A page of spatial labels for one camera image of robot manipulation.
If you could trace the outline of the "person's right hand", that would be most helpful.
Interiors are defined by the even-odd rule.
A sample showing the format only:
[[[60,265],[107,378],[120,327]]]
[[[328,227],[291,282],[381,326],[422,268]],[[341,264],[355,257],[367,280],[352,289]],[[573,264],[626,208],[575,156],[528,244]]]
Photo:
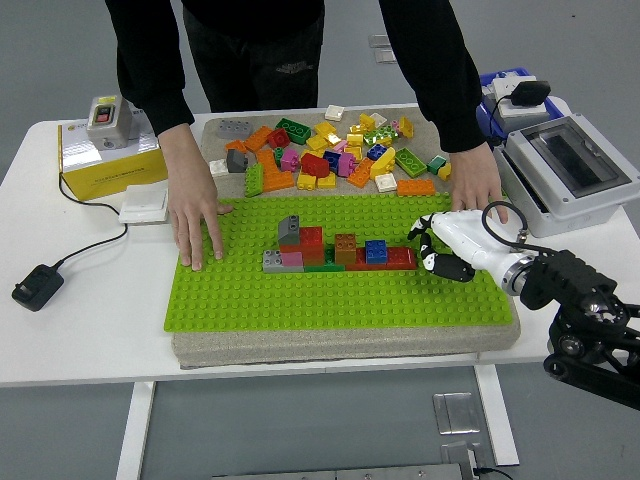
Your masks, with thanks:
[[[230,213],[233,207],[219,202],[209,164],[196,145],[163,148],[163,154],[168,172],[169,214],[180,260],[183,266],[199,271],[204,263],[201,222],[206,224],[214,258],[220,260],[224,244],[218,217]]]

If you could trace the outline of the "person's left hand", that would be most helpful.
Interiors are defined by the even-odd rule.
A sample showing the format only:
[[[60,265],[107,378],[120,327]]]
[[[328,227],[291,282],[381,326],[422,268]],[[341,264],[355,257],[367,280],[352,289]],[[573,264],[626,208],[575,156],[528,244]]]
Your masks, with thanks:
[[[504,199],[498,167],[486,142],[467,151],[450,153],[449,160],[452,211],[483,211],[490,203]]]

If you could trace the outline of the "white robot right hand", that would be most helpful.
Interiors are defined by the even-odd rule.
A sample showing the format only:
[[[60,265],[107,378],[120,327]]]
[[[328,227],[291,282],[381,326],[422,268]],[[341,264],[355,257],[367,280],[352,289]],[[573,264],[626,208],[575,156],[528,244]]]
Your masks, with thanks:
[[[417,219],[407,238],[420,238],[420,258],[428,272],[469,282],[477,271],[485,270],[496,285],[514,295],[516,278],[530,261],[496,240],[491,231],[506,233],[479,210],[437,212]]]

